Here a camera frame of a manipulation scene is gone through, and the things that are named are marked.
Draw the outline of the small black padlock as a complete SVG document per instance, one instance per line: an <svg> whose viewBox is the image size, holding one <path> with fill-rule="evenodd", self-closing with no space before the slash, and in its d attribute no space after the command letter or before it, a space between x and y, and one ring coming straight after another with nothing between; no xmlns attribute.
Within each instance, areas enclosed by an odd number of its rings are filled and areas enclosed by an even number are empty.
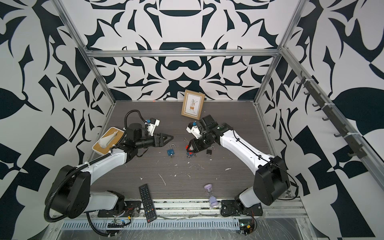
<svg viewBox="0 0 384 240"><path fill-rule="evenodd" d="M206 155L208 156L208 157L210 157L212 154L213 154L213 150L215 149L215 147L209 147L208 149L207 149L207 151L206 151Z"/></svg>

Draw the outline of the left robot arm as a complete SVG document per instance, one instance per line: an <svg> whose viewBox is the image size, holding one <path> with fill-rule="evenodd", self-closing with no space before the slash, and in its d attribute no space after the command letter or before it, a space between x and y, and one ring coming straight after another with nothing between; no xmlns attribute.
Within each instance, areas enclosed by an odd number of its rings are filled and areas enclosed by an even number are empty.
<svg viewBox="0 0 384 240"><path fill-rule="evenodd" d="M173 140L173 136L155 133L160 121L140 117L140 123L128 124L128 116L140 114L131 110L124 118L124 132L117 143L108 152L90 162L78 166L62 167L45 200L44 219L48 223L65 218L74 219L83 213L100 210L123 211L125 197L114 191L92 192L92 184L113 169L138 157L140 149L160 148Z"/></svg>

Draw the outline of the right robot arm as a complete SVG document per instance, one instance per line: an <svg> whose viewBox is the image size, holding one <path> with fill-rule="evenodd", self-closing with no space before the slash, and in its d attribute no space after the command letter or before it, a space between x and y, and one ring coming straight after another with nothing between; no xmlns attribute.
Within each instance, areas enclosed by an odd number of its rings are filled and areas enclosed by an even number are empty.
<svg viewBox="0 0 384 240"><path fill-rule="evenodd" d="M199 153L218 144L232 152L251 170L254 174L253 186L238 196L245 208L260 203L270 206L290 188L284 160L262 153L230 125L219 124L212 116L207 115L198 122L189 123L186 130L194 136L188 144L187 152Z"/></svg>

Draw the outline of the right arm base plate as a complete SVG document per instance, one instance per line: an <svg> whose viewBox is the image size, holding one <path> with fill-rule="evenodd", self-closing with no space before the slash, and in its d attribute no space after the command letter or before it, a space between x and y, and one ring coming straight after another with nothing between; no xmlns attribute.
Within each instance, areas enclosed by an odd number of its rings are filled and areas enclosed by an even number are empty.
<svg viewBox="0 0 384 240"><path fill-rule="evenodd" d="M245 207L239 200L222 200L221 201L221 215L223 217L231 216L262 216L263 208L261 204L253 205L252 207Z"/></svg>

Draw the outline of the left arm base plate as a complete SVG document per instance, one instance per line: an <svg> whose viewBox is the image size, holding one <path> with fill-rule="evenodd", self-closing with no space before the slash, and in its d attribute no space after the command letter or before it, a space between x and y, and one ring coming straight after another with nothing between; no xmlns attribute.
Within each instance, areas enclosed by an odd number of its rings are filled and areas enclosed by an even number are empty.
<svg viewBox="0 0 384 240"><path fill-rule="evenodd" d="M140 213L141 201L118 202L112 210L100 210L99 218L137 217Z"/></svg>

